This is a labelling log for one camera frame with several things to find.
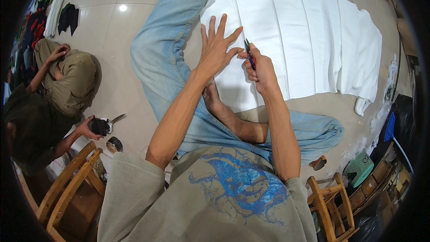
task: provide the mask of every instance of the small scissors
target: small scissors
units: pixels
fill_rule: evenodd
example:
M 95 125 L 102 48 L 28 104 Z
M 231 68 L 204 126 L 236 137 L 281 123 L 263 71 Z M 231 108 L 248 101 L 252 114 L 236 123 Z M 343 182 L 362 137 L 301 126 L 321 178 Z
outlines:
M 253 70 L 255 70 L 255 58 L 251 55 L 251 53 L 250 53 L 250 47 L 249 47 L 249 41 L 248 41 L 248 39 L 247 38 L 245 38 L 245 48 L 246 48 L 246 53 L 248 54 L 248 59 L 249 59 L 249 62 L 251 63 L 251 67 L 252 67 L 252 69 Z

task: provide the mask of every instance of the white fabric stack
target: white fabric stack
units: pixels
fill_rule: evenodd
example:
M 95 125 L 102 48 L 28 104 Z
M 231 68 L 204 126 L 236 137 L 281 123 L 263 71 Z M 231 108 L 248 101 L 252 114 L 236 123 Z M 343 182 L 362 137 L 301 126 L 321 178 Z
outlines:
M 54 36 L 57 30 L 58 19 L 60 17 L 61 6 L 64 0 L 53 0 L 51 4 L 51 9 L 46 19 L 46 27 L 43 35 L 48 38 Z
M 325 92 L 374 101 L 382 35 L 365 10 L 347 0 L 208 0 L 200 20 L 228 15 L 225 37 L 243 26 L 230 47 L 245 37 L 272 59 L 285 100 Z M 215 76 L 223 103 L 234 112 L 264 105 L 248 80 L 243 59 L 234 57 Z

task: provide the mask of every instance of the light blue jeans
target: light blue jeans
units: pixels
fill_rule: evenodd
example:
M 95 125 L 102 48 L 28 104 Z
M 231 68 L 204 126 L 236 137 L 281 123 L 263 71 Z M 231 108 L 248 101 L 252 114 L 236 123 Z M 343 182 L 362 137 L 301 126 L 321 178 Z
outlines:
M 182 46 L 207 0 L 158 0 L 130 46 L 133 69 L 158 121 L 190 76 Z M 302 165 L 320 158 L 341 141 L 344 128 L 333 117 L 290 112 L 291 124 L 301 150 Z M 184 155 L 207 146 L 242 148 L 271 161 L 270 133 L 264 144 L 243 142 L 217 120 L 200 98 L 184 141 Z

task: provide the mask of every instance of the forearm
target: forearm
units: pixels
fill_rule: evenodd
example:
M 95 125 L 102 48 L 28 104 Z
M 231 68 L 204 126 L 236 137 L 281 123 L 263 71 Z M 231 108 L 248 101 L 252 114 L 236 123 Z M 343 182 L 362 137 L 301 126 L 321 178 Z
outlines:
M 279 86 L 276 84 L 262 96 L 269 118 L 273 165 L 277 176 L 285 182 L 300 174 L 300 148 Z
M 45 78 L 46 73 L 49 70 L 49 67 L 50 67 L 50 64 L 48 63 L 48 61 L 43 63 L 42 67 L 39 69 L 39 71 L 36 73 L 34 78 L 31 80 L 29 86 L 27 86 L 27 88 L 25 89 L 28 94 L 34 93 L 37 91 L 40 83 Z
M 194 69 L 182 91 L 161 119 L 146 153 L 146 160 L 162 170 L 175 155 L 190 126 L 197 103 L 209 78 Z
M 61 155 L 63 155 L 82 134 L 75 129 L 70 133 L 67 137 L 63 138 L 55 147 L 54 147 L 54 155 L 57 159 Z

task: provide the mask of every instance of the man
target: man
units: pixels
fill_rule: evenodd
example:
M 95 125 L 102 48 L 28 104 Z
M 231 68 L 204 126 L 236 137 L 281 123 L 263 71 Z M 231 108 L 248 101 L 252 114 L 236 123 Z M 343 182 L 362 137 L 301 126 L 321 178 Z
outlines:
M 87 126 L 94 116 L 64 137 L 79 122 L 79 111 L 94 87 L 91 55 L 42 39 L 36 44 L 34 56 L 37 74 L 28 87 L 19 85 L 4 105 L 11 157 L 29 176 L 62 156 L 81 135 L 96 140 L 101 137 Z M 37 93 L 42 82 L 44 95 Z
M 98 241 L 316 241 L 300 166 L 337 145 L 343 128 L 332 117 L 290 112 L 270 58 L 254 45 L 256 71 L 244 64 L 269 122 L 238 119 L 206 84 L 233 56 L 246 57 L 228 51 L 242 27 L 224 38 L 227 16 L 217 33 L 212 17 L 209 34 L 201 28 L 198 66 L 190 71 L 182 57 L 206 1 L 159 0 L 132 42 L 132 65 L 159 125 L 145 160 L 115 153 Z

